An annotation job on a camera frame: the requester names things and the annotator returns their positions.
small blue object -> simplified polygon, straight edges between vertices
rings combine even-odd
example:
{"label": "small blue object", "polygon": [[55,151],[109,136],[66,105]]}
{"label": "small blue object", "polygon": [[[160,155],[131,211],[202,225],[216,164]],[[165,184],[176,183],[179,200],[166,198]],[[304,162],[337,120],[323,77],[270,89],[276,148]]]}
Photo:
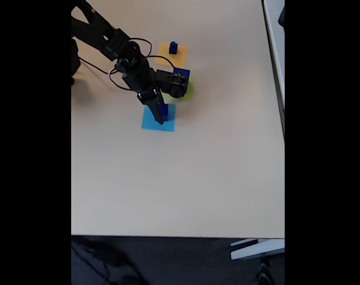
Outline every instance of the small blue object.
{"label": "small blue object", "polygon": [[177,43],[171,42],[170,46],[169,46],[169,54],[176,55],[177,54],[177,47],[178,47]]}
{"label": "small blue object", "polygon": [[187,76],[187,84],[186,84],[186,90],[187,90],[187,86],[189,85],[190,70],[176,67],[174,69],[173,73],[179,73],[181,75]]}
{"label": "small blue object", "polygon": [[174,132],[174,118],[176,117],[176,105],[168,104],[168,117],[167,121],[160,125],[153,116],[150,108],[144,105],[144,114],[142,121],[142,129],[155,129],[158,131]]}
{"label": "small blue object", "polygon": [[167,122],[168,121],[168,104],[160,104],[158,106],[160,108],[160,112],[163,116],[164,122]]}

black cable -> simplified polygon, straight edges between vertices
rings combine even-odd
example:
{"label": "black cable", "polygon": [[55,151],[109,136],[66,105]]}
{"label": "black cable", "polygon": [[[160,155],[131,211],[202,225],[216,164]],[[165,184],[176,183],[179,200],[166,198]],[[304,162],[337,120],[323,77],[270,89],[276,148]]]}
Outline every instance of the black cable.
{"label": "black cable", "polygon": [[111,75],[112,75],[112,74],[115,74],[115,73],[117,72],[117,71],[116,71],[116,72],[113,72],[114,70],[116,70],[116,69],[113,69],[113,70],[110,72],[110,74],[109,74],[109,79],[112,81],[112,83],[114,83],[114,84],[115,84],[117,87],[119,87],[120,89],[123,89],[123,90],[126,90],[126,91],[133,91],[132,89],[127,89],[127,88],[125,88],[125,87],[122,87],[122,86],[116,84],[115,81],[111,79]]}
{"label": "black cable", "polygon": [[98,69],[100,72],[102,72],[102,73],[104,73],[104,74],[109,74],[108,72],[103,71],[102,69],[100,69],[99,67],[96,67],[94,64],[91,64],[90,62],[86,61],[85,59],[80,58],[80,57],[78,57],[78,58],[79,58],[81,61],[87,63],[88,65],[91,65],[92,67]]}
{"label": "black cable", "polygon": [[151,52],[152,52],[152,43],[151,43],[149,40],[142,39],[141,37],[131,37],[129,40],[141,40],[141,41],[143,41],[143,42],[149,43],[149,45],[150,45],[151,47],[150,47],[150,49],[149,49],[149,54],[146,56],[146,58],[151,55]]}
{"label": "black cable", "polygon": [[75,253],[75,255],[76,255],[80,260],[82,260],[82,261],[83,261],[84,263],[86,263],[91,269],[93,269],[93,271],[94,271],[95,273],[97,273],[100,277],[102,277],[103,280],[107,281],[108,283],[111,283],[111,282],[109,281],[109,279],[106,278],[106,276],[104,276],[101,272],[99,272],[97,269],[95,269],[94,266],[92,266],[92,265],[90,264],[90,262],[88,262],[84,257],[82,257],[82,256],[74,249],[73,245],[71,245],[71,246],[72,246],[73,252]]}
{"label": "black cable", "polygon": [[176,69],[176,67],[174,66],[174,64],[172,64],[172,62],[171,62],[169,59],[167,59],[166,57],[163,57],[163,56],[161,56],[161,55],[149,55],[149,56],[147,56],[147,58],[163,58],[163,59],[165,59],[167,62],[169,62],[169,64],[173,67],[173,73],[174,73],[174,70]]}
{"label": "black cable", "polygon": [[106,271],[106,274],[107,274],[107,276],[106,276],[107,280],[104,281],[104,284],[107,284],[107,282],[109,282],[108,280],[110,280],[110,270],[109,270],[109,268],[107,267],[107,264],[104,261],[103,261],[103,267],[104,267],[104,270]]}

robotic arm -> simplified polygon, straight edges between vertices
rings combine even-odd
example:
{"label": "robotic arm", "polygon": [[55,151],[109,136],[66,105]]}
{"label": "robotic arm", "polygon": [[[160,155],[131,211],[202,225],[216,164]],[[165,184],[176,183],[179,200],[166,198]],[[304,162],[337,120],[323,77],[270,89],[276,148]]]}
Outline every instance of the robotic arm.
{"label": "robotic arm", "polygon": [[[113,28],[86,0],[72,0],[72,10],[78,7],[85,15],[89,24],[72,17],[71,36],[82,40],[99,50],[105,57],[113,61],[114,68],[123,73],[123,80],[129,88],[138,94],[138,99],[147,105],[155,119],[163,124],[160,104],[164,104],[161,91],[174,98],[183,97],[186,93],[188,78],[163,70],[154,71],[149,67],[148,60],[141,54],[139,45],[130,40],[121,29]],[[78,48],[72,39],[72,74],[80,66]]]}

table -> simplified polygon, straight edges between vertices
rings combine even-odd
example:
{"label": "table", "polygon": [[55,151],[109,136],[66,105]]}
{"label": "table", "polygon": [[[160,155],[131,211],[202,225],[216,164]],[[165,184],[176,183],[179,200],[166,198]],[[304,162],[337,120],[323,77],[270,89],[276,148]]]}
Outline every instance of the table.
{"label": "table", "polygon": [[[81,65],[72,86],[71,233],[284,238],[285,144],[262,3],[89,3],[130,37],[150,40],[152,54],[161,41],[189,45],[195,95],[176,103],[174,132],[142,129],[136,94]],[[77,44],[80,57],[113,66]]]}

floor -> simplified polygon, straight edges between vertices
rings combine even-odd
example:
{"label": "floor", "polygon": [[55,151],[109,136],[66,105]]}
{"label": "floor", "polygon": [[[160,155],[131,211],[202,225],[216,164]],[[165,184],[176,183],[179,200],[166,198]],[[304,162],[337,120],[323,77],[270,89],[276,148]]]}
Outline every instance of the floor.
{"label": "floor", "polygon": [[[139,268],[149,285],[254,285],[259,259],[230,260],[229,244],[236,239],[180,237],[91,237],[124,252]],[[76,243],[75,249],[100,272],[103,263]],[[269,257],[276,285],[284,285],[285,254]],[[130,268],[110,267],[110,280],[133,275]],[[104,280],[72,251],[72,284],[101,285]]]}

